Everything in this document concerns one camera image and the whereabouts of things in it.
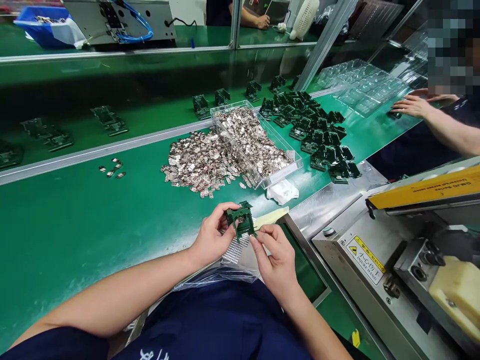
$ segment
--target blue bin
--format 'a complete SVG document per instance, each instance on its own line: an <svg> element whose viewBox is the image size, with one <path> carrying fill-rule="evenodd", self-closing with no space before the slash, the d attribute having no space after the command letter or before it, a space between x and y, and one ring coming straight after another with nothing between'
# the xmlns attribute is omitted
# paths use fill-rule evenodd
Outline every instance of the blue bin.
<svg viewBox="0 0 480 360"><path fill-rule="evenodd" d="M65 49L74 47L72 44L56 39L52 32L52 26L65 27L65 31L70 31L70 27L67 24L41 23L35 20L36 16L48 17L50 19L67 19L70 17L70 13L66 8L54 6L26 6L22 9L14 23L25 30L42 48Z"/></svg>

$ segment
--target blue cable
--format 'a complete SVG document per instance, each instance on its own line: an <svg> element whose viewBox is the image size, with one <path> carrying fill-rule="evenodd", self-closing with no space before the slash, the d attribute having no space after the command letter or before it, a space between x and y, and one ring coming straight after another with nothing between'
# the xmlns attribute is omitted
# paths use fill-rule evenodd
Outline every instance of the blue cable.
<svg viewBox="0 0 480 360"><path fill-rule="evenodd" d="M143 25L145 29L148 30L148 34L145 36L140 36L140 37L132 37L129 35L123 35L120 33L117 33L116 35L118 36L119 40L123 44L137 44L137 43L144 43L145 41L150 40L154 36L154 31L152 30L152 27L150 24L140 15L139 12L137 12L133 7L131 7L126 1L123 1L124 8L131 11L132 13L135 14L135 19Z"/></svg>

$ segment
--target person in background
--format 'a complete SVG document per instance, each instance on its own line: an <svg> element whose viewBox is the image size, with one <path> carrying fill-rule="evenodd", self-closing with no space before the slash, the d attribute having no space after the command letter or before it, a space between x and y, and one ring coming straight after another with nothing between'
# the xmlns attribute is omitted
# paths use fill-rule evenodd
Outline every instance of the person in background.
<svg viewBox="0 0 480 360"><path fill-rule="evenodd" d="M236 232L227 226L224 211L239 207L217 205L190 248L114 273L81 291L34 323L0 360L106 360L108 338L227 251ZM249 240L265 283L224 280L172 292L113 359L351 359L300 287L295 251L282 228L264 225Z"/></svg>
<svg viewBox="0 0 480 360"><path fill-rule="evenodd" d="M432 106L439 103L442 108ZM418 89L392 106L392 112L423 121L368 158L383 176L396 181L459 158L480 155L480 97L431 95Z"/></svg>
<svg viewBox="0 0 480 360"><path fill-rule="evenodd" d="M206 25L232 26L233 12L232 0L207 0ZM240 25L246 28L266 30L270 25L270 17L268 15L253 15L242 6Z"/></svg>

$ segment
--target white fan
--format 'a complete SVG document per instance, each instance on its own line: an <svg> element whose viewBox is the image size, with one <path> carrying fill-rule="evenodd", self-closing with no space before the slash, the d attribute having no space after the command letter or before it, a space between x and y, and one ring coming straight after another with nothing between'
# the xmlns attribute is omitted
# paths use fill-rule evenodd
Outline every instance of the white fan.
<svg viewBox="0 0 480 360"><path fill-rule="evenodd" d="M305 34L314 21L319 5L320 0L303 1L300 11L295 19L295 23L293 24L293 30L290 33L290 40L295 40L295 38L299 38L300 40L304 39Z"/></svg>

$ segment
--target warning label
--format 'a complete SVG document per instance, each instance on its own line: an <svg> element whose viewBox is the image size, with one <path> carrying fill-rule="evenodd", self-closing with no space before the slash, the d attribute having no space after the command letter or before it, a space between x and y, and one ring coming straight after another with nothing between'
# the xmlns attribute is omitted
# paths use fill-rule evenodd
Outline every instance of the warning label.
<svg viewBox="0 0 480 360"><path fill-rule="evenodd" d="M367 245L357 235L346 245L350 255L360 265L370 281L378 285L386 270L383 264L370 251Z"/></svg>

